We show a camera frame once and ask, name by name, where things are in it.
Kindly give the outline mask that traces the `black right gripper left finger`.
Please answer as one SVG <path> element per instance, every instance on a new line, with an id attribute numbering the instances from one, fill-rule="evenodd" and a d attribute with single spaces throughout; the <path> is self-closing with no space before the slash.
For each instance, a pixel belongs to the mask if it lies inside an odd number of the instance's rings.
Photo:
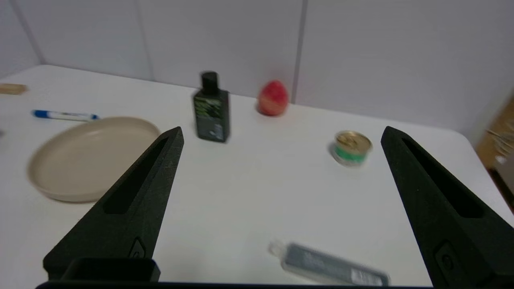
<path id="1" fill-rule="evenodd" d="M 44 257 L 49 281 L 158 281 L 153 252 L 184 143 L 176 127 L 143 152 Z"/>

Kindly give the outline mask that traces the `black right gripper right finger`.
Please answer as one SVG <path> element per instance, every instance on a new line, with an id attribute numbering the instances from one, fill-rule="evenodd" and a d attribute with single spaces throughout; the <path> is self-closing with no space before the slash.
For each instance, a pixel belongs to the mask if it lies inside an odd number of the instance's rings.
<path id="1" fill-rule="evenodd" d="M 408 134 L 381 146 L 433 287 L 512 289 L 513 227 Z"/>

